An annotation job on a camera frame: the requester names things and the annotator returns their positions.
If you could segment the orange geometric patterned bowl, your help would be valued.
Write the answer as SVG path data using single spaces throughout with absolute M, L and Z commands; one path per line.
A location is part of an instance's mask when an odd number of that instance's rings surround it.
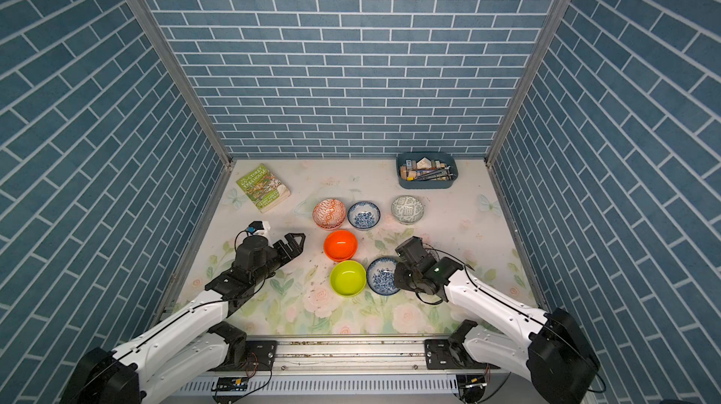
M 339 199 L 323 199 L 315 206 L 312 216 L 315 225 L 321 229 L 334 231 L 345 222 L 347 209 Z

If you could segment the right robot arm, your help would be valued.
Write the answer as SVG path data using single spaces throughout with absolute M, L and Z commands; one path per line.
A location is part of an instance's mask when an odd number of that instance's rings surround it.
M 548 403 L 580 403 L 602 381 L 601 364 L 574 317 L 531 308 L 486 285 L 460 259 L 412 236 L 396 248 L 394 284 L 473 315 L 449 337 L 462 368 L 498 366 L 529 381 Z

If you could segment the green patterned bowl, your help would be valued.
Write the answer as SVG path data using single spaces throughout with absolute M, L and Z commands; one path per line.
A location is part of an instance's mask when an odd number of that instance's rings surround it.
M 417 197 L 401 196 L 392 202 L 391 212 L 397 222 L 414 225 L 424 216 L 424 205 Z

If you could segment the blue floral bowl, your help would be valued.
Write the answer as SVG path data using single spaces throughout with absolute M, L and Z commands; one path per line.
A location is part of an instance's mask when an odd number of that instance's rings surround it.
M 370 289 L 381 296 L 392 296 L 400 289 L 394 282 L 397 260 L 378 258 L 371 262 L 366 271 L 366 282 Z
M 371 201 L 358 201 L 347 211 L 347 221 L 359 231 L 369 231 L 380 222 L 379 207 Z

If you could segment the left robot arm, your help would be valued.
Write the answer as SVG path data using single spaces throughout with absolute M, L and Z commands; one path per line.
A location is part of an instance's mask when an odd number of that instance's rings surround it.
M 262 235 L 247 235 L 232 266 L 176 314 L 114 349 L 85 354 L 62 402 L 159 403 L 214 368 L 241 366 L 247 335 L 227 318 L 296 259 L 304 243 L 302 233 L 287 233 L 274 244 Z

